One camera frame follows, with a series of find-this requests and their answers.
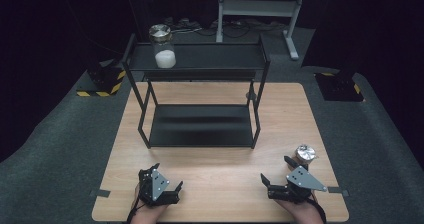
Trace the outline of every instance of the black metal rack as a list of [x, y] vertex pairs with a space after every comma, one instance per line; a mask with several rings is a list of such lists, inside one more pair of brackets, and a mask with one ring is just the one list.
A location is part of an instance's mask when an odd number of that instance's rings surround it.
[[[169, 69], [157, 67], [153, 47], [137, 43], [131, 35], [122, 64], [142, 110], [138, 131], [151, 147], [250, 147], [260, 133], [258, 108], [270, 59], [263, 37], [257, 43], [175, 44], [177, 64]], [[132, 72], [143, 72], [148, 88], [144, 101]], [[260, 78], [257, 94], [256, 77]], [[160, 104], [154, 92], [159, 81], [244, 81], [250, 82], [246, 102], [241, 104]], [[155, 113], [147, 138], [143, 131], [147, 104], [153, 99]], [[249, 106], [252, 104], [256, 131], [253, 135]]]

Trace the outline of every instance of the hazard tape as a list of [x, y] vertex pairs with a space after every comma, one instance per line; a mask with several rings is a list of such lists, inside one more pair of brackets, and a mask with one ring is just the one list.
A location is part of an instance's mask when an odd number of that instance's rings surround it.
[[116, 78], [117, 80], [117, 84], [115, 84], [112, 87], [112, 90], [110, 92], [104, 92], [104, 91], [77, 91], [77, 96], [81, 96], [81, 97], [89, 97], [89, 96], [99, 96], [99, 97], [108, 97], [108, 96], [113, 96], [115, 95], [119, 88], [121, 88], [121, 84], [122, 81], [124, 80], [125, 77], [125, 71], [121, 71], [118, 75], [118, 77]]
[[[324, 76], [334, 76], [333, 73], [321, 73]], [[355, 89], [356, 94], [360, 94], [361, 93], [361, 89], [359, 89], [359, 86], [355, 83], [355, 85], [353, 86], [353, 88]]]

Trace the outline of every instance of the shelf leg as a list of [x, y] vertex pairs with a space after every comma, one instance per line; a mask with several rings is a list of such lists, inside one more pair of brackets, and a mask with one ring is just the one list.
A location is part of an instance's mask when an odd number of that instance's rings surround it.
[[218, 28], [216, 30], [216, 42], [222, 42], [222, 16], [224, 8], [224, 0], [218, 0]]
[[292, 34], [293, 34], [294, 27], [296, 25], [297, 17], [299, 16], [300, 7], [302, 6], [302, 1], [303, 0], [296, 1], [296, 5], [293, 10], [293, 15], [290, 19], [289, 30], [283, 32], [284, 39], [286, 39], [287, 47], [289, 49], [290, 57], [292, 60], [299, 59], [299, 55], [297, 54], [296, 47], [294, 46], [294, 43], [293, 43]]

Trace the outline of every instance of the jar lid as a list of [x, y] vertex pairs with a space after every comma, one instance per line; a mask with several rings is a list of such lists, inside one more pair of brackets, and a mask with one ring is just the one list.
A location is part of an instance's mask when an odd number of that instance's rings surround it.
[[316, 154], [315, 150], [312, 147], [302, 144], [296, 149], [296, 156], [302, 162], [310, 163], [312, 162], [312, 160], [315, 159]]
[[164, 24], [154, 25], [149, 29], [149, 38], [151, 42], [169, 42], [172, 39], [171, 28]]

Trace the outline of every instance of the glass jar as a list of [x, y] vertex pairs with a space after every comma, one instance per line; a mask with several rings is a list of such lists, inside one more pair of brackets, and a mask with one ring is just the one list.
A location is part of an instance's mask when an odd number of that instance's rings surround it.
[[149, 29], [149, 38], [158, 67], [173, 67], [176, 59], [174, 45], [172, 44], [171, 28], [164, 24], [154, 25]]

